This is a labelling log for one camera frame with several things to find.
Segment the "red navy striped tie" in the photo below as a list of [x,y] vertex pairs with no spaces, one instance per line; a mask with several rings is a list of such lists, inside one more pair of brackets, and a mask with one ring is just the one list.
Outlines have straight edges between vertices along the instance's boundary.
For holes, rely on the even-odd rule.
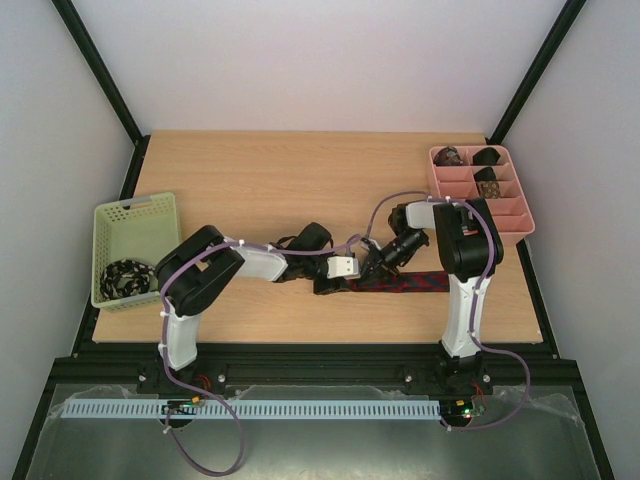
[[364,293],[448,293],[449,276],[445,271],[407,272],[382,280],[348,280],[347,290]]

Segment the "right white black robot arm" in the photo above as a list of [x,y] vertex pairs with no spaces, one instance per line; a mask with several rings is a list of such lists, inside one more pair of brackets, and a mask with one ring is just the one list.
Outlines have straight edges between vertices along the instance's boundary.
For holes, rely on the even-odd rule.
[[395,238],[378,247],[365,237],[368,253],[360,280],[369,285],[397,277],[398,268],[429,243],[433,230],[439,260],[449,281],[448,320],[439,342],[436,379],[455,392],[481,371],[483,307],[491,278],[502,262],[504,248],[486,201],[427,198],[396,206],[388,223]]

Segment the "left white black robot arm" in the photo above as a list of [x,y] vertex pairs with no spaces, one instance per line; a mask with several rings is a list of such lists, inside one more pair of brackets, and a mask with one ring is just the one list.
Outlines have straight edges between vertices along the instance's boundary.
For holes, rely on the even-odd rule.
[[196,360],[202,314],[234,278],[283,283],[354,276],[358,267],[351,247],[360,239],[356,234],[335,247],[329,231],[314,222],[296,236],[269,244],[234,240],[212,225],[200,228],[155,268],[163,318],[158,350],[164,365],[178,371]]

